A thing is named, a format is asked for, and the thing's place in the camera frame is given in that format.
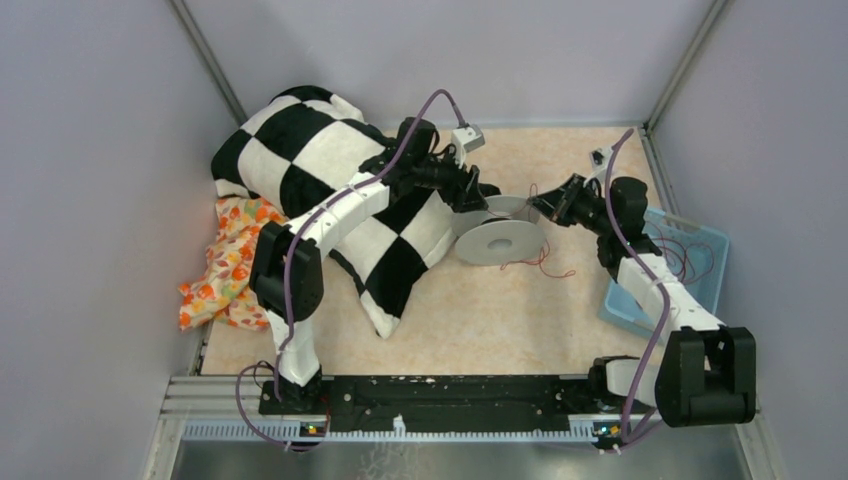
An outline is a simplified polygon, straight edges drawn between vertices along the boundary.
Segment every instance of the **orange floral cloth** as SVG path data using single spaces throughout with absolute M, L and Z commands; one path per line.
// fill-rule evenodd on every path
M 191 284 L 180 285 L 180 330 L 218 320 L 250 330 L 268 327 L 265 310 L 247 288 L 259 230 L 269 221 L 285 218 L 273 205 L 259 198 L 222 198 L 215 204 L 218 237 L 206 248 L 206 273 Z

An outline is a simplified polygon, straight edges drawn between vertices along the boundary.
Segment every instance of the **basket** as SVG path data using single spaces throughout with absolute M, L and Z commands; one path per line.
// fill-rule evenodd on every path
M 648 208 L 645 212 L 644 232 L 654 239 L 654 243 L 662 245 L 659 240 L 660 234 L 666 239 L 679 242 L 683 246 L 698 244 L 689 249 L 687 262 L 687 278 L 684 283 L 695 280 L 686 285 L 686 290 L 707 310 L 715 314 L 718 307 L 718 296 L 721 292 L 721 282 L 724 279 L 724 267 L 727 264 L 727 250 L 730 240 L 724 233 L 709 227 L 665 213 L 656 208 Z M 680 252 L 680 248 L 671 241 L 666 242 L 667 248 Z M 669 258 L 669 268 L 672 271 L 680 269 L 676 257 L 666 254 Z M 710 261 L 715 262 L 710 270 Z M 654 323 L 639 308 L 636 300 L 627 293 L 615 281 L 610 280 L 604 302 L 598 312 L 602 320 L 612 323 L 618 327 L 629 330 L 644 337 L 650 337 L 654 331 Z

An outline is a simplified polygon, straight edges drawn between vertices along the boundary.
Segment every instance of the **white filament spool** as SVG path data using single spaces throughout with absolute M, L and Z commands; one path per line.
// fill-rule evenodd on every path
M 487 212 L 456 214 L 451 221 L 456 253 L 473 265 L 503 265 L 539 256 L 545 232 L 536 222 L 539 212 L 527 205 L 525 197 L 487 197 Z

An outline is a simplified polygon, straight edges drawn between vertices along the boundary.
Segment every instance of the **red wire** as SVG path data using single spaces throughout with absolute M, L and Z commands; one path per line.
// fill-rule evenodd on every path
M 707 245 L 706 243 L 693 243 L 692 245 L 689 245 L 688 247 L 686 247 L 685 255 L 688 256 L 689 255 L 689 249 L 693 248 L 693 247 L 705 247 L 707 250 L 710 251 L 710 267 L 706 271 L 704 271 L 704 273 L 696 276 L 693 279 L 690 279 L 687 282 L 683 282 L 684 285 L 691 285 L 691 284 L 697 282 L 698 280 L 707 276 L 710 272 L 713 271 L 713 268 L 715 268 L 715 251 L 713 251 L 713 247 Z
M 677 276 L 677 278 L 680 280 L 680 283 L 682 283 L 683 285 L 692 285 L 693 283 L 701 280 L 702 278 L 706 277 L 710 272 L 713 271 L 713 269 L 715 268 L 715 251 L 713 250 L 713 248 L 711 246 L 707 245 L 706 243 L 693 243 L 693 244 L 690 244 L 688 246 L 684 246 L 681 242 L 679 242 L 679 241 L 677 241 L 673 238 L 665 237 L 662 234 L 662 230 L 660 230 L 660 228 L 655 223 L 653 223 L 653 222 L 646 222 L 646 223 L 648 223 L 649 225 L 651 225 L 652 227 L 654 227 L 657 230 L 657 233 L 658 233 L 657 239 L 660 242 L 662 242 L 662 246 L 660 247 L 660 249 L 663 250 L 666 253 L 674 254 L 674 256 L 677 257 L 677 259 L 682 263 L 683 267 L 682 267 L 681 271 L 678 272 L 677 274 L 675 274 Z M 680 257 L 680 252 L 678 252 L 678 251 L 676 251 L 676 250 L 674 250 L 670 247 L 667 247 L 666 242 L 674 244 L 678 248 L 680 248 L 680 250 L 683 252 L 683 257 L 682 258 Z M 689 255 L 689 249 L 697 248 L 697 247 L 706 248 L 710 252 L 710 266 L 709 266 L 709 268 L 707 268 L 704 272 L 702 272 L 700 274 L 697 274 L 695 272 L 695 265 L 692 263 L 692 258 Z M 689 270 L 687 269 L 687 265 L 689 267 L 691 267 L 691 272 L 694 275 L 693 278 L 690 278 L 690 279 L 686 278 L 689 274 Z

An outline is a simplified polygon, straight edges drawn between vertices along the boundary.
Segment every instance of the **gray wall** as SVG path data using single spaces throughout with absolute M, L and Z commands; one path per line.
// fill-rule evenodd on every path
M 140 474 L 233 128 L 164 1 L 0 2 L 0 478 Z
M 793 478 L 848 478 L 848 3 L 735 2 L 660 126 L 681 210 L 727 231 L 720 314 L 757 337 Z
M 439 87 L 485 124 L 648 117 L 710 0 L 188 0 L 248 115 L 324 85 L 395 126 Z M 438 102 L 428 118 L 452 121 Z

